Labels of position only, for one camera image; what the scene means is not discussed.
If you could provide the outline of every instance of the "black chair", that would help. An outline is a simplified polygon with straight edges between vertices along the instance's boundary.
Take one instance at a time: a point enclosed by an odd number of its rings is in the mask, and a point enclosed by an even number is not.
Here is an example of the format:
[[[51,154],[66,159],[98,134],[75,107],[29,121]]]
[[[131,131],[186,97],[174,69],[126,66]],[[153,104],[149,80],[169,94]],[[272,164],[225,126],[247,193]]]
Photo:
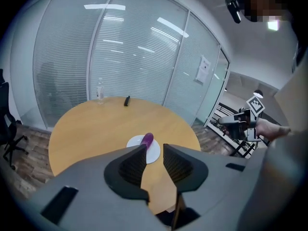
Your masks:
[[[9,161],[10,167],[15,170],[15,166],[12,165],[12,155],[14,150],[19,150],[28,154],[25,149],[17,146],[20,140],[28,140],[26,136],[21,136],[19,139],[14,141],[14,138],[17,133],[16,120],[11,115],[9,110],[9,83],[5,82],[2,77],[2,69],[0,69],[0,145],[6,144],[4,150],[7,148],[7,151],[4,153],[3,158],[6,161]]]

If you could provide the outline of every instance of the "plastic water bottle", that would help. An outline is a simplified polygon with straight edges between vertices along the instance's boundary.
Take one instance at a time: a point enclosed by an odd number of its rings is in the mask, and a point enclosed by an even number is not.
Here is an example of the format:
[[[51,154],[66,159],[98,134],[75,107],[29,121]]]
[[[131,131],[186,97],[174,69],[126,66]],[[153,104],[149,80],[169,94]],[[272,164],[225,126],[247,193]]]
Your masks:
[[[98,78],[98,84],[96,88],[96,99],[98,104],[103,104],[104,98],[104,86],[103,86],[103,78]]]

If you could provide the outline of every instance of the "table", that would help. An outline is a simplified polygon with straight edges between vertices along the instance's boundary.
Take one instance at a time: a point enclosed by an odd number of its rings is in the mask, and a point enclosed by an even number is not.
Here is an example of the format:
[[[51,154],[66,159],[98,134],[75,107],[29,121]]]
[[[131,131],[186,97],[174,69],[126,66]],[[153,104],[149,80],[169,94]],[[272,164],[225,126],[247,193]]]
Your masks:
[[[163,165],[163,144],[200,150],[192,128],[166,107],[131,98],[108,97],[104,104],[87,101],[66,112],[54,127],[49,142],[49,161],[56,176],[82,159],[126,148],[130,138],[153,133],[161,154],[144,170],[141,188],[150,196],[149,208],[158,214],[176,202],[176,187]]]

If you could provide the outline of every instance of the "person's hand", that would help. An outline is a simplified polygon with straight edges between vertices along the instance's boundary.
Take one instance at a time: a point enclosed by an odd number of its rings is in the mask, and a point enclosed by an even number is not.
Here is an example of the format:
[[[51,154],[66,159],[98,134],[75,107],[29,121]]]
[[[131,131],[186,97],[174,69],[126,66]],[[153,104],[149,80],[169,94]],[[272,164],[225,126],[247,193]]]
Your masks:
[[[257,136],[262,135],[269,141],[273,141],[276,138],[286,136],[291,129],[289,127],[283,127],[269,122],[268,120],[259,118],[256,124]]]

